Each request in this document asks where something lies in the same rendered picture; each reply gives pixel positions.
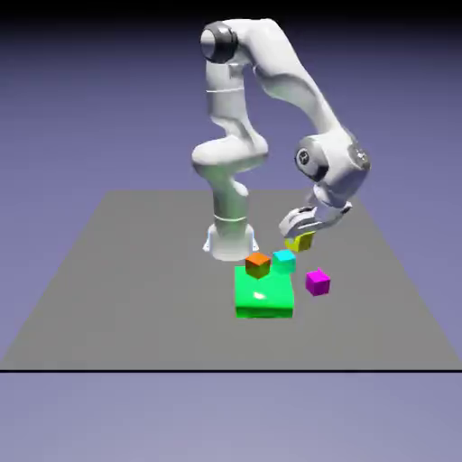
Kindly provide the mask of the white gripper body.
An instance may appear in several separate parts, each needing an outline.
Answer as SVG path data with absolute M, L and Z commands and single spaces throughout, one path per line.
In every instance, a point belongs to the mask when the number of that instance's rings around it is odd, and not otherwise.
M 326 204 L 295 208 L 282 220 L 279 229 L 284 238 L 295 238 L 335 225 L 344 215 L 343 208 Z

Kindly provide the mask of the small yellow cube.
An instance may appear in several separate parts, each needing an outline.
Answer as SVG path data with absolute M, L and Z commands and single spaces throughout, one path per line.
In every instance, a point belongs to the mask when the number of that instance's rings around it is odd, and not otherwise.
M 308 232 L 292 238 L 285 238 L 284 244 L 287 249 L 294 253 L 304 252 L 311 248 L 314 235 L 314 232 Z

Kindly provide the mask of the small cyan cube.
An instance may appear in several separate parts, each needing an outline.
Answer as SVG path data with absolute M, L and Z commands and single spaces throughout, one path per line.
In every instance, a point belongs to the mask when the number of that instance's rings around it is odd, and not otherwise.
M 277 273 L 291 274 L 296 271 L 296 256 L 289 249 L 273 253 L 272 268 Z

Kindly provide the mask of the small orange cube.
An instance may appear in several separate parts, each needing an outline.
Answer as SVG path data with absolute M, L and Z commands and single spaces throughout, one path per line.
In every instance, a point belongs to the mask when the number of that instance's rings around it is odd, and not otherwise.
M 271 264 L 268 255 L 254 252 L 245 258 L 245 272 L 255 279 L 261 279 L 270 273 Z

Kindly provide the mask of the small magenta cube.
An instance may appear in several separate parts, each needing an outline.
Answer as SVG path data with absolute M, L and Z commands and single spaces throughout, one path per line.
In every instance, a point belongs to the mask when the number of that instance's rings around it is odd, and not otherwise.
M 316 271 L 306 273 L 305 288 L 312 296 L 329 293 L 330 277 L 319 267 Z

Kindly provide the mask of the large green box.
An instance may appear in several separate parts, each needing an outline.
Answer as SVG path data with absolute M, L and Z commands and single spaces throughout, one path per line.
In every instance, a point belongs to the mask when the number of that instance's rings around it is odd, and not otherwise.
M 270 272 L 261 279 L 236 266 L 234 301 L 239 319 L 288 319 L 293 316 L 295 299 L 289 273 Z

